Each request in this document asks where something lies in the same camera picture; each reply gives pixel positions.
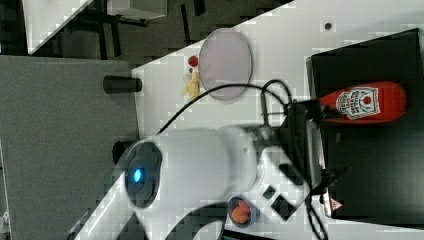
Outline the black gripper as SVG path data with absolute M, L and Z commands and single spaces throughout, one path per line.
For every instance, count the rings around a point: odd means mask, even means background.
M 281 170 L 297 186 L 307 186 L 312 196 L 321 195 L 325 185 L 334 185 L 350 170 L 349 166 L 323 169 L 320 164 L 320 120 L 341 119 L 342 113 L 317 100 L 293 102 L 286 113 L 280 133 L 292 166 L 283 165 Z

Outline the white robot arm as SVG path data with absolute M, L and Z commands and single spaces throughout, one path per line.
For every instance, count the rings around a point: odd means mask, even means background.
M 136 141 L 67 240 L 117 240 L 131 219 L 143 240 L 219 240 L 229 225 L 286 224 L 312 190 L 296 161 L 312 152 L 319 123 L 341 115 L 312 100 L 290 104 L 280 126 L 180 129 Z

